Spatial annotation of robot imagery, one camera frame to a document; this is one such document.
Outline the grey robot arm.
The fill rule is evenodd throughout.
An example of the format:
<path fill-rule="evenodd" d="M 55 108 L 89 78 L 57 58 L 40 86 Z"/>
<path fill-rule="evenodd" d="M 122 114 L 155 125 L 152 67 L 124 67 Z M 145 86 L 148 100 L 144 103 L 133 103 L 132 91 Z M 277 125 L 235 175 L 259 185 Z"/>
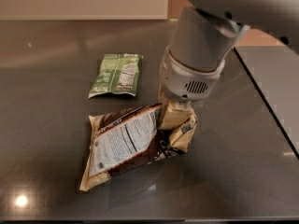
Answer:
<path fill-rule="evenodd" d="M 227 54 L 249 29 L 299 51 L 299 0 L 188 1 L 160 68 L 163 130 L 196 123 L 192 103 L 206 101 Z"/>

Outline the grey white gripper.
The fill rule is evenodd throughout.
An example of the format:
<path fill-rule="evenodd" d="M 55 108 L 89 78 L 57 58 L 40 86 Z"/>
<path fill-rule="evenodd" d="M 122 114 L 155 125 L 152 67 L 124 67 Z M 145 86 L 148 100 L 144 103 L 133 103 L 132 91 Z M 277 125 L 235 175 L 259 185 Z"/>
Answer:
<path fill-rule="evenodd" d="M 225 66 L 222 61 L 215 71 L 194 70 L 178 62 L 166 48 L 160 66 L 158 102 L 163 104 L 159 128 L 173 130 L 195 114 L 191 102 L 204 102 L 212 93 Z M 165 96 L 172 100 L 164 104 Z"/>

